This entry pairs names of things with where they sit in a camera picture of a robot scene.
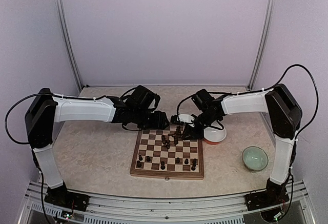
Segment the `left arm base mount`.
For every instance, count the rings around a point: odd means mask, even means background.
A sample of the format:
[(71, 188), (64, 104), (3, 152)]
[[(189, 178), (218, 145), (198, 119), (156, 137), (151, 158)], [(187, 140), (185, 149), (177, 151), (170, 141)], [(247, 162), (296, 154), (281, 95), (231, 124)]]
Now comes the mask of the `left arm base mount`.
[(81, 193), (71, 192), (63, 184), (60, 187), (51, 189), (48, 187), (45, 202), (63, 208), (85, 212), (90, 196)]

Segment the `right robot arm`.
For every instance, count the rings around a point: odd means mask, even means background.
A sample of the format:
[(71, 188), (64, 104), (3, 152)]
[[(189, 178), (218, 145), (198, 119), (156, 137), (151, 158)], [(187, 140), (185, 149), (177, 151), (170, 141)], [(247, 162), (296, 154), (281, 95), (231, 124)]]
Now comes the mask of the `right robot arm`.
[(227, 136), (221, 123), (227, 115), (266, 113), (275, 137), (275, 157), (269, 181), (283, 185), (289, 177), (295, 142), (300, 131), (302, 109), (284, 84), (258, 92), (227, 93), (214, 98), (202, 89), (191, 96), (201, 111), (199, 115), (177, 113), (177, 120), (185, 125), (185, 138), (205, 139), (219, 143)]

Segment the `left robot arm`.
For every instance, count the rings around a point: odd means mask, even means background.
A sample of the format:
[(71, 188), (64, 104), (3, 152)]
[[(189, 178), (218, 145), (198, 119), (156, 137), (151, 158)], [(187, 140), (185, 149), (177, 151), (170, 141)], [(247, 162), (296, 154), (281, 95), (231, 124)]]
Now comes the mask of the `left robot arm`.
[(104, 123), (135, 124), (139, 130), (169, 126), (165, 112), (157, 110), (160, 96), (144, 86), (126, 91), (122, 96), (76, 97), (54, 94), (43, 88), (36, 95), (25, 115), (28, 143), (43, 173), (51, 196), (61, 206), (72, 200), (63, 188), (64, 180), (53, 154), (53, 127), (66, 121), (102, 121)]

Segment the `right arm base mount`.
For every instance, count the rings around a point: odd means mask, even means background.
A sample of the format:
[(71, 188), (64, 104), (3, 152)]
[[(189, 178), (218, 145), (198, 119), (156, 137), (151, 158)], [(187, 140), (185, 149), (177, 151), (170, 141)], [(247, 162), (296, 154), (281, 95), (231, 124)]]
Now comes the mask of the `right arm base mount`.
[(248, 211), (267, 208), (283, 202), (288, 202), (290, 198), (286, 190), (286, 184), (287, 182), (284, 182), (279, 185), (268, 179), (266, 189), (264, 191), (246, 194), (244, 199)]

